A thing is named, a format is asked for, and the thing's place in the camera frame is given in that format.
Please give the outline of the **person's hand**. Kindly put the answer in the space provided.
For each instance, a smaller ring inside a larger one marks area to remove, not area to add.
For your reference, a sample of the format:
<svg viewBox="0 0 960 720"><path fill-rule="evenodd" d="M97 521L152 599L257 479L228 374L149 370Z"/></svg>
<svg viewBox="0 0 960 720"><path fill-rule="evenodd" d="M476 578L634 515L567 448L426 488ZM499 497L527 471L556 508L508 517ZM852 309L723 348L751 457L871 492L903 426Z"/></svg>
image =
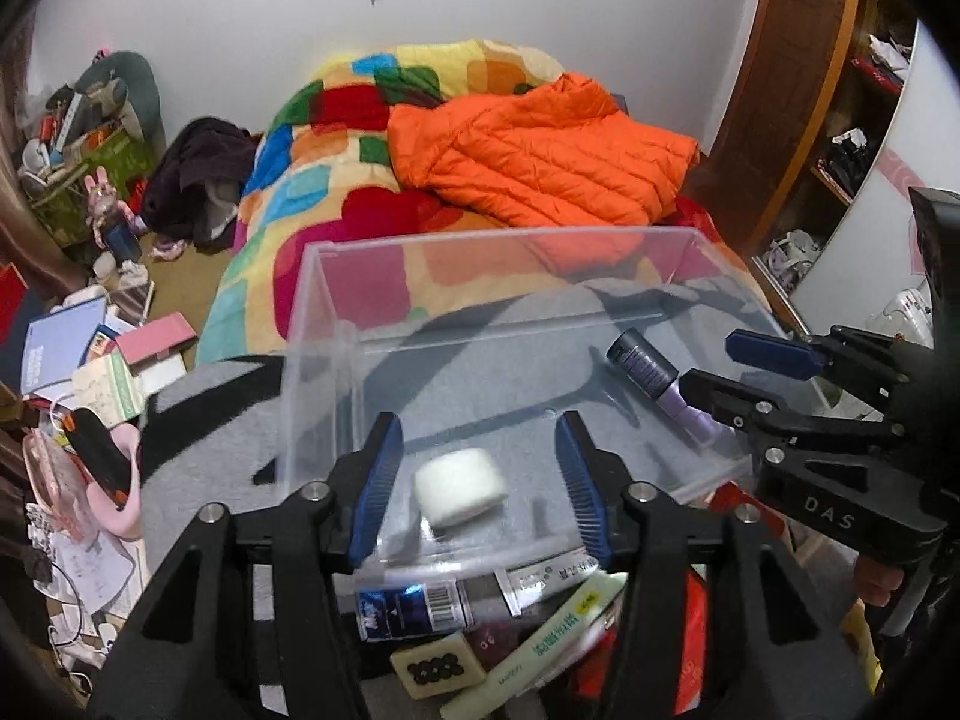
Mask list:
<svg viewBox="0 0 960 720"><path fill-rule="evenodd" d="M854 564L854 589L866 605L884 608L896 590L900 589L905 573L898 567L884 566L861 554Z"/></svg>

